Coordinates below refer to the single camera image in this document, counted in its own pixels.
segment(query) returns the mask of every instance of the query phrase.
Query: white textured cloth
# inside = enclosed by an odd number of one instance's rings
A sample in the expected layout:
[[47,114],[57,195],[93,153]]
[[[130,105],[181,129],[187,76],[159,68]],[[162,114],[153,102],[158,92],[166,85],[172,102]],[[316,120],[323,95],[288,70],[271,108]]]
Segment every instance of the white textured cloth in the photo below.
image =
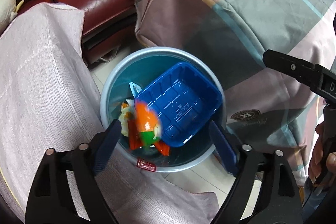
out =
[[[45,150],[71,150],[103,131],[100,94],[81,59],[83,20],[84,11],[39,4],[0,38],[0,193],[21,220]],[[87,218],[71,172],[68,180]],[[188,193],[116,150],[96,181],[120,224],[209,223],[218,211],[215,193]]]

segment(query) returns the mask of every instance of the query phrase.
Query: blue plastic tray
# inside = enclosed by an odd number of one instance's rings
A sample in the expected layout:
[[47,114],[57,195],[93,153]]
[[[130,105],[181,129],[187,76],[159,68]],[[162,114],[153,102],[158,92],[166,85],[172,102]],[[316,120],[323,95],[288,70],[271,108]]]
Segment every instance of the blue plastic tray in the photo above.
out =
[[221,92],[193,65],[177,63],[136,97],[162,123],[161,139],[171,147],[190,140],[222,104]]

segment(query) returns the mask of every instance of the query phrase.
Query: white plush toy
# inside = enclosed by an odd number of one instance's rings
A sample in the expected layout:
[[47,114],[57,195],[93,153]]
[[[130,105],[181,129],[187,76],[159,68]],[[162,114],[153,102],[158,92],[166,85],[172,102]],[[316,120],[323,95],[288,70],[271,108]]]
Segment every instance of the white plush toy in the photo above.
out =
[[0,0],[0,35],[17,16],[17,11],[23,4],[23,0],[16,5],[16,0]]

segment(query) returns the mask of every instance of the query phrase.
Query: human hand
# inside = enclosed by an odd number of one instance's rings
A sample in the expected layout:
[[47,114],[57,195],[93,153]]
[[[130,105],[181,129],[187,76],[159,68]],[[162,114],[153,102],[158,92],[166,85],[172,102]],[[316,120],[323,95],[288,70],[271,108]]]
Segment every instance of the human hand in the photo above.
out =
[[[319,124],[315,131],[319,134],[319,138],[314,146],[312,157],[309,163],[308,176],[311,182],[315,183],[316,178],[321,174],[322,168],[320,162],[323,157],[322,135],[324,130],[324,122]],[[326,161],[327,169],[336,175],[336,152],[330,153]]]

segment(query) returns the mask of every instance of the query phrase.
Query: round logo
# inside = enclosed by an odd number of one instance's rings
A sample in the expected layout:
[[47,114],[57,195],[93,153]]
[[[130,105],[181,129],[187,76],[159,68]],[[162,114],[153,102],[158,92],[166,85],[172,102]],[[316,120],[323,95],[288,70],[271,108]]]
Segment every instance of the round logo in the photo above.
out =
[[251,109],[251,110],[243,110],[240,112],[237,112],[231,116],[231,119],[240,121],[240,122],[248,122],[256,119],[260,116],[260,111],[257,109]]

